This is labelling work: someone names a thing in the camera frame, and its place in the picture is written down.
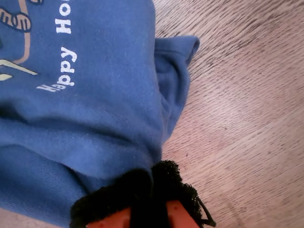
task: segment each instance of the black cord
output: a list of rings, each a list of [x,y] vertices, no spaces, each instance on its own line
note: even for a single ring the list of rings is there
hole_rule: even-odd
[[[201,199],[199,197],[198,197],[198,201],[199,201],[199,204],[201,205],[201,207],[203,208],[205,214],[207,215],[207,219],[201,220],[202,224],[205,224],[205,225],[208,225],[211,227],[215,227],[217,225],[216,222],[213,220],[208,209],[205,207],[205,205],[203,204],[203,202],[201,201]]]

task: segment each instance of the blue fabric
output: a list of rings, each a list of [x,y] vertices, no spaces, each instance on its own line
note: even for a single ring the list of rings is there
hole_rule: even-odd
[[[67,227],[161,160],[199,42],[155,39],[151,0],[1,0],[0,40],[0,207]]]

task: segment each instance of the black fuzzy fabric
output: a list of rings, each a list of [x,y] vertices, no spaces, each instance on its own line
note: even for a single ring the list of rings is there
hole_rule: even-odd
[[[149,174],[143,170],[132,170],[118,178],[113,185],[76,201],[71,208],[70,228],[85,228],[91,222],[149,198],[151,191]]]
[[[149,174],[133,170],[109,186],[81,198],[71,208],[70,228],[85,228],[87,224],[131,207],[130,228],[170,228],[166,202],[179,200],[190,216],[202,225],[197,191],[182,183],[178,165],[161,161]]]

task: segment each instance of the orange plastic piece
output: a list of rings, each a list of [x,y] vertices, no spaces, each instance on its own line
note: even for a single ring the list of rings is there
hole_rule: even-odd
[[[127,208],[119,211],[105,219],[90,223],[87,228],[129,228],[131,218],[131,209]]]
[[[167,202],[167,211],[171,228],[199,228],[183,205],[175,200]],[[119,211],[105,219],[90,223],[87,228],[130,228],[131,209]]]
[[[181,202],[168,201],[167,211],[171,228],[199,228]]]

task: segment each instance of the wooden floor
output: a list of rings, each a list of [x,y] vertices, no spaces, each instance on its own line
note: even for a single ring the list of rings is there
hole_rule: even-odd
[[[159,37],[201,40],[164,159],[180,164],[218,228],[303,228],[304,0],[155,5]],[[0,210],[0,227],[53,226]]]

